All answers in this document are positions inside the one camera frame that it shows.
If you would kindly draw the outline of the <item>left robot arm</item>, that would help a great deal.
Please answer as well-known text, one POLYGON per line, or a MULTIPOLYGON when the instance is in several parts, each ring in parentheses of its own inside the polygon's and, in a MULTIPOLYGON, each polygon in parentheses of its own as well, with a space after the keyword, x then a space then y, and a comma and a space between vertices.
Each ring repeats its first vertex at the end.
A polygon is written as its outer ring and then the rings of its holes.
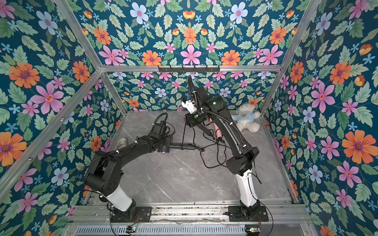
POLYGON ((136 158, 152 153, 163 146, 168 139, 167 122, 153 124, 148 135, 137 138, 131 145, 111 151, 102 152, 90 163, 85 184, 93 191, 100 193, 115 209, 126 212, 133 204, 121 185, 122 168, 136 158))

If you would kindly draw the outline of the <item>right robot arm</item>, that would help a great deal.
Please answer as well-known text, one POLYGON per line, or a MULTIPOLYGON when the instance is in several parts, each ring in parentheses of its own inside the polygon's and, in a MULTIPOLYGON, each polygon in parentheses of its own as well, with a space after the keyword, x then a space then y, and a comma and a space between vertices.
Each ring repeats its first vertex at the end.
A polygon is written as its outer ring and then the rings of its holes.
POLYGON ((206 120, 212 120, 233 154, 226 161, 226 166, 237 178, 241 206, 247 209, 259 207, 260 202, 252 181, 252 163, 259 154, 258 148, 252 147, 243 137, 222 97, 211 97, 204 88, 198 88, 190 90, 190 98, 182 100, 182 106, 189 111, 186 114, 186 124, 193 128, 206 120))

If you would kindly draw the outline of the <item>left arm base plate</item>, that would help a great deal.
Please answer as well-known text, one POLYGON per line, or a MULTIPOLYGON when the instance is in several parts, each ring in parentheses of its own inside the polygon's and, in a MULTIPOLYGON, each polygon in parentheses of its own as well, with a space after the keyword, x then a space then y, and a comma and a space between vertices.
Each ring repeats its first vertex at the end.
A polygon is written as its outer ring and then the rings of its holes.
POLYGON ((150 221, 152 207, 132 206, 127 211, 112 210, 111 223, 146 223, 150 221))

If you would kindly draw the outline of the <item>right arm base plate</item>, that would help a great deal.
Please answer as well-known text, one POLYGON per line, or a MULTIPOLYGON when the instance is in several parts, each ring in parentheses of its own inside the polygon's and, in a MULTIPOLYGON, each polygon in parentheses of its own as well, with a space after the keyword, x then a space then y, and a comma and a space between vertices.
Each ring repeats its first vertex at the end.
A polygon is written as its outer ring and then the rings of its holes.
POLYGON ((247 208, 245 206, 229 206, 224 215, 230 222, 268 222, 269 213, 266 207, 247 208))

